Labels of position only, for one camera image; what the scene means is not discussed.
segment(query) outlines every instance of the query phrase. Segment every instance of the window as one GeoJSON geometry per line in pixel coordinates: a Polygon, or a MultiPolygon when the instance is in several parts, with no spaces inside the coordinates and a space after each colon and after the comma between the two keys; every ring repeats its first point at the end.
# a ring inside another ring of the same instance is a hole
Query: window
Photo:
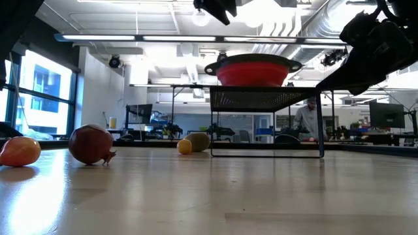
{"type": "Polygon", "coordinates": [[[0,91],[0,121],[6,121],[8,90],[0,91]]]}
{"type": "MultiPolygon", "coordinates": [[[[10,71],[12,68],[12,63],[10,61],[5,61],[6,65],[6,83],[10,80],[10,71]]],[[[0,121],[6,121],[6,112],[8,104],[8,89],[3,89],[0,91],[0,121]]]]}
{"type": "Polygon", "coordinates": [[[35,52],[22,57],[19,86],[69,100],[72,71],[35,52]]]}
{"type": "Polygon", "coordinates": [[[46,134],[67,134],[69,105],[34,95],[20,93],[16,130],[27,133],[29,129],[46,134]]]}
{"type": "Polygon", "coordinates": [[[12,52],[12,59],[13,63],[5,61],[7,83],[0,91],[0,121],[38,140],[71,134],[76,74],[29,50],[25,56],[12,52]]]}
{"type": "Polygon", "coordinates": [[[74,79],[72,70],[45,57],[26,51],[22,56],[20,92],[16,96],[16,130],[22,134],[44,139],[43,134],[65,135],[72,131],[74,113],[74,79]]]}

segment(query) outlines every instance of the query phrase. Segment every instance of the fluorescent light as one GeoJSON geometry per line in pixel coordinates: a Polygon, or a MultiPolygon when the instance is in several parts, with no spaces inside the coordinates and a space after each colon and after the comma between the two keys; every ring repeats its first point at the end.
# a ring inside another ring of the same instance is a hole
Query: fluorescent light
{"type": "MultiPolygon", "coordinates": [[[[163,101],[163,102],[157,101],[155,103],[156,104],[172,104],[172,102],[165,102],[165,101],[163,101]]],[[[184,104],[184,102],[174,102],[174,104],[184,104]]]]}
{"type": "Polygon", "coordinates": [[[345,49],[345,46],[333,46],[333,45],[300,45],[303,49],[345,49]]]}
{"type": "Polygon", "coordinates": [[[298,3],[297,8],[308,9],[312,7],[312,3],[298,3]]]}
{"type": "Polygon", "coordinates": [[[284,37],[225,37],[225,42],[265,42],[265,43],[295,43],[296,39],[284,37]]]}
{"type": "MultiPolygon", "coordinates": [[[[168,101],[157,101],[156,104],[172,104],[168,101]]],[[[174,102],[174,104],[210,104],[209,102],[174,102]]]]}
{"type": "Polygon", "coordinates": [[[171,87],[171,85],[160,85],[160,84],[131,84],[135,87],[171,87]]]}
{"type": "Polygon", "coordinates": [[[128,35],[63,35],[67,40],[135,40],[135,36],[128,35]]]}
{"type": "Polygon", "coordinates": [[[209,102],[187,102],[187,104],[210,104],[209,102]]]}
{"type": "Polygon", "coordinates": [[[216,37],[207,36],[143,36],[148,41],[193,41],[193,42],[214,42],[216,37]]]}
{"type": "Polygon", "coordinates": [[[340,39],[305,39],[305,43],[311,44],[345,44],[340,39]]]}
{"type": "Polygon", "coordinates": [[[127,4],[167,4],[177,3],[182,5],[191,5],[193,0],[78,0],[79,3],[127,3],[127,4]]]}

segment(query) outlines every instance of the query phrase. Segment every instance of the office chair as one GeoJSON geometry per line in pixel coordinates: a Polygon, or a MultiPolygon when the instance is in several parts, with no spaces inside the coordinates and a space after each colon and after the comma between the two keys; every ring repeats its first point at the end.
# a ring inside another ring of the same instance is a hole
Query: office chair
{"type": "Polygon", "coordinates": [[[240,139],[241,139],[241,142],[251,143],[248,131],[240,131],[240,139]]]}

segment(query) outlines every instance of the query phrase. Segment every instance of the man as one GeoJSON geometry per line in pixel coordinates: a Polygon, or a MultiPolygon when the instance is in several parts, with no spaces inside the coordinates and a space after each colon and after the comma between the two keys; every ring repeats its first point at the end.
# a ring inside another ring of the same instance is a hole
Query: man
{"type": "MultiPolygon", "coordinates": [[[[307,138],[314,138],[318,140],[318,121],[316,113],[316,98],[311,97],[307,100],[308,105],[299,108],[296,112],[295,120],[293,121],[293,128],[296,129],[298,126],[306,128],[309,133],[300,133],[299,139],[305,140],[307,138]]],[[[323,125],[324,139],[328,140],[328,136],[325,132],[325,125],[323,125]]]]}

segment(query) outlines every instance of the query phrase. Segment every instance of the red bowl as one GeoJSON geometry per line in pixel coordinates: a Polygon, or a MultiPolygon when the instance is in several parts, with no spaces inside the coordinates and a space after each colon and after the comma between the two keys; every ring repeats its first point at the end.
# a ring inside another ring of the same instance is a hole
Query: red bowl
{"type": "Polygon", "coordinates": [[[223,86],[280,87],[289,69],[269,62],[243,62],[222,67],[216,71],[223,86]]]}
{"type": "Polygon", "coordinates": [[[223,86],[280,87],[289,72],[302,64],[268,54],[235,55],[208,65],[205,71],[216,75],[223,86]]]}

